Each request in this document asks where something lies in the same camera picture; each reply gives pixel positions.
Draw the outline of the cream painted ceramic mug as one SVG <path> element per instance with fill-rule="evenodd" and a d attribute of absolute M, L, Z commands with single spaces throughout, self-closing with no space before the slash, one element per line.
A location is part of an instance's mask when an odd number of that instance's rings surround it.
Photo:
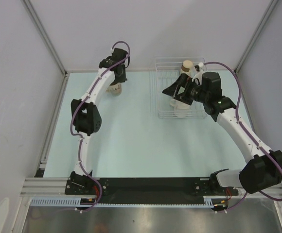
<path fill-rule="evenodd" d="M 113 96 L 119 96 L 122 93 L 122 84 L 117 83 L 114 85 L 110 85 L 107 88 L 106 92 L 112 94 Z"/>

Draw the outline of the white Simple ceramic mug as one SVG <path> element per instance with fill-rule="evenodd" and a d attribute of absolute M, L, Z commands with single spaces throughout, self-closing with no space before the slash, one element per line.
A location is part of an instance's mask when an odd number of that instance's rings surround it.
<path fill-rule="evenodd" d="M 188 110 L 190 109 L 190 105 L 175 99 L 170 100 L 170 105 L 173 107 L 174 115 L 178 118 L 185 118 L 188 114 Z"/>

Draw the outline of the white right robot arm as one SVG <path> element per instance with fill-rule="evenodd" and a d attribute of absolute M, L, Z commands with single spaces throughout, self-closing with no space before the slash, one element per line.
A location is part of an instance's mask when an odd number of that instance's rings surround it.
<path fill-rule="evenodd" d="M 282 152 L 273 151 L 247 128 L 236 114 L 236 105 L 223 96 L 217 72 L 205 72 L 201 80 L 181 74 L 162 93 L 187 105 L 202 103 L 205 112 L 230 135 L 242 153 L 246 162 L 243 169 L 223 169 L 212 174 L 215 179 L 210 182 L 210 190 L 214 194 L 221 195 L 227 187 L 254 194 L 281 183 Z"/>

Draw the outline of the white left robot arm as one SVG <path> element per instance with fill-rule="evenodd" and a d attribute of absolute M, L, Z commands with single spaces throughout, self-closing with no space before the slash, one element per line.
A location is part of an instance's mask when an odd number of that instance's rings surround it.
<path fill-rule="evenodd" d="M 99 131 L 102 124 L 98 104 L 103 93 L 109 86 L 127 80 L 126 61 L 130 61 L 130 51 L 113 48 L 111 55 L 99 63 L 97 75 L 86 93 L 80 99 L 71 101 L 70 132 L 73 136 L 79 137 L 79 148 L 76 166 L 70 175 L 71 184 L 67 184 L 70 188 L 66 188 L 66 193 L 75 188 L 82 194 L 87 194 L 98 186 L 85 168 L 88 145 L 93 134 Z"/>

